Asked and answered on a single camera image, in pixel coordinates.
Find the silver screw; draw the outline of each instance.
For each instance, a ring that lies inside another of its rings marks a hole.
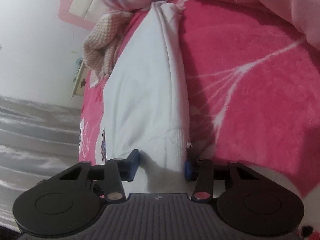
[[[111,192],[107,197],[110,200],[119,200],[123,197],[123,195],[120,192]]]
[[[208,199],[209,197],[210,197],[210,194],[204,191],[200,191],[195,194],[195,198],[198,200],[205,200],[205,199]]]

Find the pink bedding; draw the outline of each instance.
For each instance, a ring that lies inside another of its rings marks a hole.
[[[304,201],[302,225],[319,230],[319,51],[267,12],[213,0],[188,0],[184,7],[180,47],[193,149],[286,176]],[[122,49],[145,15],[135,14]],[[80,160],[95,163],[97,150],[101,158],[107,154],[99,131],[106,81],[85,88]]]

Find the beige knit cloth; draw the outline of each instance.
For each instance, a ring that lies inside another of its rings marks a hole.
[[[130,12],[113,11],[101,17],[83,45],[83,59],[92,69],[90,87],[109,76],[116,63],[117,54],[124,37],[124,28],[130,22]]]

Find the white cloth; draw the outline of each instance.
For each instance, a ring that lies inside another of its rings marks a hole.
[[[188,192],[183,163],[189,135],[188,94],[179,47],[180,15],[154,2],[128,42],[103,90],[107,159],[142,153],[126,195]],[[102,164],[101,155],[96,155]]]

